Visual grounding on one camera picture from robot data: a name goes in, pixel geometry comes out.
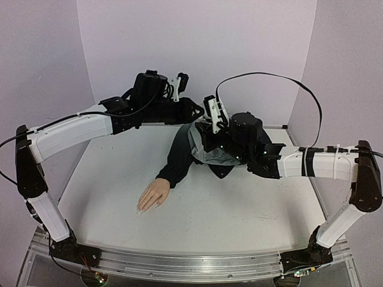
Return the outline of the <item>aluminium front rail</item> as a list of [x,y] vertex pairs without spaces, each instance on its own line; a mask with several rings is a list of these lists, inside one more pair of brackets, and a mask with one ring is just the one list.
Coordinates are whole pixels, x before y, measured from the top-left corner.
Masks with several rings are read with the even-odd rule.
[[[37,232],[31,241],[31,250],[50,258],[48,236]],[[338,282],[360,286],[354,260],[347,240],[343,237],[332,247],[333,261],[317,268],[282,275],[282,252],[230,254],[230,255],[166,255],[138,251],[100,249],[98,267],[92,268],[106,274],[144,280],[186,283],[248,282],[273,277],[300,278],[333,272]],[[83,267],[81,264],[58,262]]]

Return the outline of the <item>mannequin hand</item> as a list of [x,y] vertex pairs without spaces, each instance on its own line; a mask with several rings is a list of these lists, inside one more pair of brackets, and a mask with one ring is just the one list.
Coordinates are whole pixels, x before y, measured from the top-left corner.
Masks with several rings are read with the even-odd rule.
[[158,207],[168,198],[170,183],[166,179],[157,178],[148,185],[141,195],[137,205],[137,212],[145,212],[152,206]]

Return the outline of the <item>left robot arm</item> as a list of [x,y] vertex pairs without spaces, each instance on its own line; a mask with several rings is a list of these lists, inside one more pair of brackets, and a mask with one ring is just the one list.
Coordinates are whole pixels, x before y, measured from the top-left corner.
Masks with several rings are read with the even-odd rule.
[[79,113],[44,126],[16,131],[16,179],[18,192],[32,208],[32,215],[58,242],[58,252],[68,261],[81,255],[69,224],[48,193],[41,164],[68,148],[105,136],[117,135],[144,123],[179,125],[203,116],[204,109],[188,97],[180,97],[189,77],[180,73],[172,80],[157,71],[136,76],[132,88]]

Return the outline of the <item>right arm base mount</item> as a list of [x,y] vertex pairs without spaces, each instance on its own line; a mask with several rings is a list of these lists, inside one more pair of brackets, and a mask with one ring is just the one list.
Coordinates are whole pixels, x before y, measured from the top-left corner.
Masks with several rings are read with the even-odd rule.
[[325,248],[317,243],[318,229],[319,227],[311,234],[306,248],[283,252],[280,255],[283,276],[317,268],[333,261],[331,248]]

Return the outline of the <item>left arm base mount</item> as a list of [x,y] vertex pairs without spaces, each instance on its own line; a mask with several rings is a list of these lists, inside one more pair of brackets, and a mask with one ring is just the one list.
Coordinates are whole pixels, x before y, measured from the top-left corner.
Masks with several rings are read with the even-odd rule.
[[[48,254],[59,268],[79,276],[86,286],[103,286],[107,281],[100,272],[92,270],[99,265],[101,250],[94,246],[77,243],[72,233],[67,239],[59,242],[54,241],[48,233]],[[57,259],[81,264],[83,268],[80,271],[70,270],[59,264]]]

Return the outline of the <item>black grey jacket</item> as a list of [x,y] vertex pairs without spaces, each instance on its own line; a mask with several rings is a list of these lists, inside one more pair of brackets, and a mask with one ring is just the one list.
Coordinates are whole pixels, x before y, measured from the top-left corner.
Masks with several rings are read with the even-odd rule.
[[167,163],[152,182],[152,189],[159,194],[166,194],[188,174],[192,163],[206,164],[215,176],[225,178],[235,166],[240,165],[234,155],[217,147],[206,152],[199,124],[207,125],[206,120],[197,120],[179,128],[167,156]]

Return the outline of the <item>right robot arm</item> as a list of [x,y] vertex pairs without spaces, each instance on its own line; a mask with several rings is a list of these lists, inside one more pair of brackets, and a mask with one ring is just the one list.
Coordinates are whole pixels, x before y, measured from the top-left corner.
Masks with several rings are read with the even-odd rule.
[[235,114],[228,123],[212,119],[197,123],[206,152],[222,149],[254,175],[267,179],[332,178],[350,182],[344,205],[312,234],[308,252],[329,250],[359,218],[382,205],[377,152],[367,141],[342,148],[298,147],[262,141],[262,121],[249,112]]

